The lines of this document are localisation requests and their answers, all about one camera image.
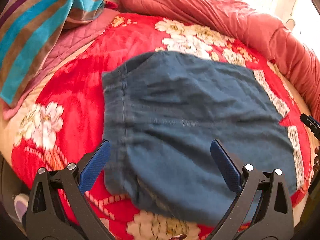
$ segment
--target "metal screw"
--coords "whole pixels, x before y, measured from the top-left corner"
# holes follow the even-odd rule
[[[313,163],[315,164],[315,166],[319,166],[320,165],[320,162],[319,162],[319,156],[317,155],[315,157],[315,159],[313,160]]]
[[[38,173],[39,174],[42,174],[42,173],[44,173],[45,172],[45,168],[40,168],[39,170],[38,170]]]
[[[252,166],[251,164],[246,164],[246,165],[245,165],[245,169],[246,169],[247,171],[253,171],[253,166]]]
[[[278,174],[278,175],[282,175],[282,171],[281,171],[281,169],[276,169],[276,174]]]
[[[76,168],[76,165],[74,163],[68,164],[68,170],[74,170]]]

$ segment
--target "black clamp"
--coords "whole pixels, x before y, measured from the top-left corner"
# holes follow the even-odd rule
[[[226,184],[237,193],[230,208],[206,240],[289,240],[293,237],[293,211],[284,175],[280,169],[261,172],[227,153],[218,140],[211,144],[214,158]],[[249,228],[239,228],[257,190],[262,194]]]
[[[84,190],[88,186],[83,186],[84,176],[81,176],[88,162],[99,154],[107,142],[104,140],[95,152],[85,154],[78,164],[70,163],[63,170],[39,169],[31,190],[26,218],[26,231],[30,240],[115,240],[84,199]],[[211,155],[229,189],[236,192],[237,196],[207,240],[291,239],[292,205],[282,171],[275,169],[272,173],[261,172],[251,164],[243,165],[235,156],[227,153],[217,140],[211,144]],[[68,222],[58,189],[65,191],[81,229],[76,229]],[[262,190],[262,195],[255,215],[250,226],[239,232],[257,190]],[[184,238],[186,235],[179,235],[172,240]]]
[[[310,130],[313,135],[320,141],[320,123],[318,123],[311,115],[301,114],[300,120],[303,122]]]

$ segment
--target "blue gripper pad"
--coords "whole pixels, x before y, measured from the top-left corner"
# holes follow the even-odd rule
[[[83,195],[92,189],[104,165],[110,159],[110,142],[105,140],[80,174],[79,190]]]
[[[217,140],[212,141],[210,153],[228,188],[237,194],[241,193],[241,174]]]

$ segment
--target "turquoise stripe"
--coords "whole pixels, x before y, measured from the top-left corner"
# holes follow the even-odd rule
[[[52,17],[47,19],[36,31],[34,31],[12,64],[7,79],[4,82],[0,96],[5,102],[8,104],[12,103],[22,80],[30,69],[34,57],[39,53],[40,49],[54,31],[65,22],[73,4],[81,4],[81,1],[83,1],[84,7],[87,6],[88,8],[89,4],[95,4],[94,1],[90,2],[90,0],[68,0]]]
[[[0,41],[0,62],[3,61],[10,46],[16,39],[19,32],[22,30],[22,28],[57,1],[58,0],[41,0],[14,21],[14,23],[10,26],[10,28],[4,35],[3,39]]]
[[[73,8],[78,8],[86,12],[96,11],[104,3],[104,0],[76,0],[72,4]]]

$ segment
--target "pink quilted blanket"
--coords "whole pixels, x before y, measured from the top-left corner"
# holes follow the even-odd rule
[[[281,20],[241,0],[118,0],[126,10],[206,25],[241,40],[270,61],[294,85],[320,121],[320,62]]]

